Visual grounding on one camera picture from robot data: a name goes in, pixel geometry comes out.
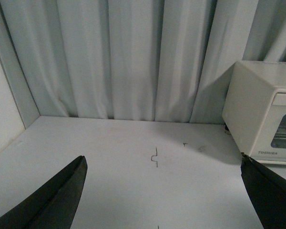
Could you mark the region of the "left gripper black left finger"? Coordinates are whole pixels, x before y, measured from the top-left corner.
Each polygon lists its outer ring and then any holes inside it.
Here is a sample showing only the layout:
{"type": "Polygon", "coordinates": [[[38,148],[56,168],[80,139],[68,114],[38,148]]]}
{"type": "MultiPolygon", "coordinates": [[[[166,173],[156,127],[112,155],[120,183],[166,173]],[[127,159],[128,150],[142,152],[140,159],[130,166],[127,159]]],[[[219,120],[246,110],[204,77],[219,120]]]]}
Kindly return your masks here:
{"type": "Polygon", "coordinates": [[[69,229],[77,211],[88,166],[79,156],[0,217],[0,229],[69,229]]]}

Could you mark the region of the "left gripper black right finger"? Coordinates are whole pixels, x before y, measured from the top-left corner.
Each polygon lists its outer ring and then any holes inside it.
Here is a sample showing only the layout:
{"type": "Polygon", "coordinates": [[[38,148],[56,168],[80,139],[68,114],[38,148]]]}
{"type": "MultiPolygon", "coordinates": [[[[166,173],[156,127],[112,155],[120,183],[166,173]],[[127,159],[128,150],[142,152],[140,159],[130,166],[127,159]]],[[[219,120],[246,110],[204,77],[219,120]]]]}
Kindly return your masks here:
{"type": "Polygon", "coordinates": [[[265,229],[286,229],[286,179],[242,153],[241,177],[265,229]]]}

